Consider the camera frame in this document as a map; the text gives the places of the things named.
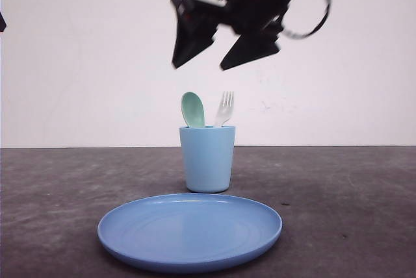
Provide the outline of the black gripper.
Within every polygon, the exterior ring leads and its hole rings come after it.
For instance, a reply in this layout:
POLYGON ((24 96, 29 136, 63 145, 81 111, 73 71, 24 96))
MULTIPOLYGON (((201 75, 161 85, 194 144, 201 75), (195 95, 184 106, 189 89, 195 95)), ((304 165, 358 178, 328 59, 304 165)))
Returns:
POLYGON ((219 24, 230 26, 237 41, 220 63, 230 70, 277 54, 276 41, 284 30, 283 17, 292 0, 171 0, 177 16, 172 64, 179 68, 213 44, 219 24))

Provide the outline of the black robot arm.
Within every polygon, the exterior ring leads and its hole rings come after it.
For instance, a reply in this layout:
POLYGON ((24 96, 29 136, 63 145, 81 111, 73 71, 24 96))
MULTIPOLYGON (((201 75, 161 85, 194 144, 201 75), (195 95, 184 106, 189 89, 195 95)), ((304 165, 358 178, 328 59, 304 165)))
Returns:
POLYGON ((0 13, 0 32, 3 32, 6 29, 6 27, 7 27, 6 22, 2 14, 0 13))

